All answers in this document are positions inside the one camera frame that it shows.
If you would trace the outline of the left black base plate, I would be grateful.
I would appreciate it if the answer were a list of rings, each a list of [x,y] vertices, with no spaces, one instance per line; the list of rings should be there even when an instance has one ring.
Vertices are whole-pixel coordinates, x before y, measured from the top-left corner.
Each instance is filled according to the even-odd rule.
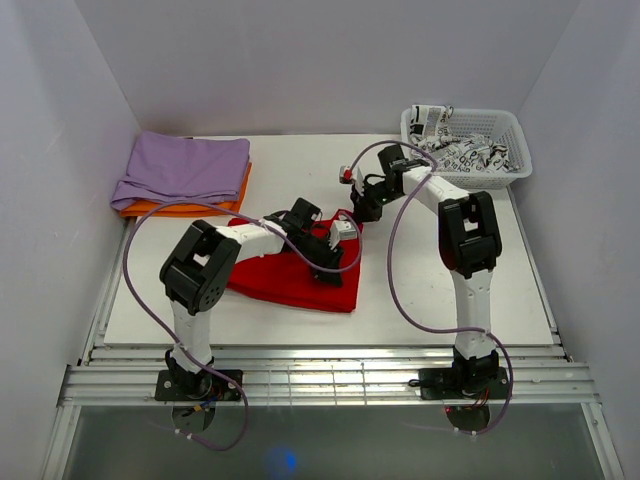
[[[154,399],[161,402],[205,402],[213,401],[239,401],[241,395],[236,387],[228,380],[205,372],[204,378],[198,381],[197,387],[185,390],[171,376],[168,370],[162,370],[157,378]]]

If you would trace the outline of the white plastic basket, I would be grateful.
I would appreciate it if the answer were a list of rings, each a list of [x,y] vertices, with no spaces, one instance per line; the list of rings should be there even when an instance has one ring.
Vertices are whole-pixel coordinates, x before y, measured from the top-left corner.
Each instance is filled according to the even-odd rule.
[[[480,134],[485,139],[504,145],[510,169],[481,173],[476,168],[470,172],[445,170],[439,163],[437,173],[452,184],[465,189],[506,188],[516,180],[528,177],[532,171],[532,161],[524,132],[517,118],[504,110],[454,109],[448,118],[450,131],[456,136]]]

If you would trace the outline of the black white printed trousers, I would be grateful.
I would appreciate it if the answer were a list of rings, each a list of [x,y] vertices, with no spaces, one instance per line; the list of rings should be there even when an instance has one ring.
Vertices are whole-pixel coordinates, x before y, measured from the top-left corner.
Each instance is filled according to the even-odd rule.
[[[403,138],[418,148],[429,152],[445,170],[460,173],[476,168],[481,173],[510,169],[507,148],[485,139],[480,134],[456,136],[450,131],[448,118],[453,110],[450,105],[414,104],[405,118]]]

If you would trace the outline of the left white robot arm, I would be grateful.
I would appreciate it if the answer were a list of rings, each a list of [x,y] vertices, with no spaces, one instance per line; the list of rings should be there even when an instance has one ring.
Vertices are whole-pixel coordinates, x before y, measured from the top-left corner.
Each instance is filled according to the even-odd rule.
[[[197,220],[179,240],[161,268],[160,280],[178,337],[165,362],[171,381],[188,398],[201,399],[211,390],[212,375],[203,369],[213,363],[210,310],[221,299],[236,264],[297,248],[313,264],[313,278],[331,286],[341,284],[337,272],[344,255],[341,242],[357,233],[350,223],[335,220],[330,232],[318,237],[313,226],[319,214],[318,207],[299,198],[291,209],[256,224],[215,227]]]

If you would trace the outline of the red trousers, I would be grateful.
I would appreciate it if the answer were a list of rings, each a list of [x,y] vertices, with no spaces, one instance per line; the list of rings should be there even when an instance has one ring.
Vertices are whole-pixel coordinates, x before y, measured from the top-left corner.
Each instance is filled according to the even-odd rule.
[[[316,221],[315,215],[277,212],[268,217],[287,234],[311,231],[318,237],[329,237],[334,220],[346,220],[340,211],[326,221]],[[355,310],[360,278],[360,240],[343,242],[344,255],[337,270],[325,269],[309,262],[291,240],[281,251],[243,260],[236,264],[228,288],[247,297],[310,310],[350,313]],[[311,267],[328,273],[340,273],[342,286],[329,286],[315,281]]]

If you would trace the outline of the folded purple trousers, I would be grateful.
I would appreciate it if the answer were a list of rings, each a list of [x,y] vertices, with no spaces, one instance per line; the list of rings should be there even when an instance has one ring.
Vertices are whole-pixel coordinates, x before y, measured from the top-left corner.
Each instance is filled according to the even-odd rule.
[[[249,163],[246,138],[207,140],[144,131],[110,205],[122,211],[141,200],[234,202],[240,198]]]

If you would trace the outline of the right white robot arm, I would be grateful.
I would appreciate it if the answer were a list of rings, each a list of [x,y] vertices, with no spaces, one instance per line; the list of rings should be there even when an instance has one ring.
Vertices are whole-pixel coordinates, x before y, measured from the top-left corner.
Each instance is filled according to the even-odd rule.
[[[437,247],[449,270],[455,295],[453,362],[420,377],[426,391],[474,397],[503,371],[491,333],[490,287],[502,240],[493,199],[485,191],[470,193],[438,173],[435,157],[421,148],[404,154],[408,143],[378,142],[379,175],[364,175],[352,163],[341,169],[341,183],[351,187],[353,213],[359,223],[375,222],[385,205],[416,200],[437,219]]]

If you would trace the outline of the aluminium frame rail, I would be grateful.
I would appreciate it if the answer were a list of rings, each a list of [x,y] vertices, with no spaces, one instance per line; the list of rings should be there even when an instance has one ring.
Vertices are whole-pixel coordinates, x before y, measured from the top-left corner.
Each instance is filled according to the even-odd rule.
[[[153,404],[164,367],[158,348],[96,348],[65,373],[61,406]],[[558,345],[515,347],[513,401],[519,404],[597,403],[589,368],[571,362]],[[426,367],[446,367],[450,348],[222,349],[219,369],[243,371],[253,406],[416,405],[410,380]]]

